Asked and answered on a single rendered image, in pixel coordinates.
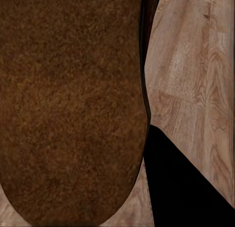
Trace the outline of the sandal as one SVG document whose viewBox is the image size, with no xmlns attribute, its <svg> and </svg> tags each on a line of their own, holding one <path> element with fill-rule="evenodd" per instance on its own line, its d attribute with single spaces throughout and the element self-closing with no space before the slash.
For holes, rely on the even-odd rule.
<svg viewBox="0 0 235 227">
<path fill-rule="evenodd" d="M 0 183 L 33 227 L 98 227 L 129 197 L 159 0 L 0 0 Z"/>
</svg>

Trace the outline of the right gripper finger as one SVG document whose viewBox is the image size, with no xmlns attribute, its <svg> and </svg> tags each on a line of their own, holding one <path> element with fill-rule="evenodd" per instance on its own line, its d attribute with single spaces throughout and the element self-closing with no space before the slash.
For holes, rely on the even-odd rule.
<svg viewBox="0 0 235 227">
<path fill-rule="evenodd" d="M 155 227 L 235 227 L 235 209 L 151 124 L 143 157 Z"/>
</svg>

